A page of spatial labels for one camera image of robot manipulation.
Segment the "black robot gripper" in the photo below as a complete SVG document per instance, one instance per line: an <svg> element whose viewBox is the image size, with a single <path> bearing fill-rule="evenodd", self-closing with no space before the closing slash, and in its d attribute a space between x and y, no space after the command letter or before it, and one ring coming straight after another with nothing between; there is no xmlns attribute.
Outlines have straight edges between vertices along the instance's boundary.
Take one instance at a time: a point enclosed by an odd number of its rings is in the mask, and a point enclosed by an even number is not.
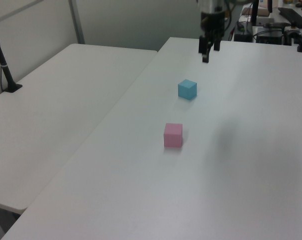
<svg viewBox="0 0 302 240"><path fill-rule="evenodd" d="M209 63L210 51L220 50L221 40L225 33L225 12L201 12L200 28L204 36L199 37L198 53L202 56L203 63ZM213 42L207 37L214 37Z"/></svg>

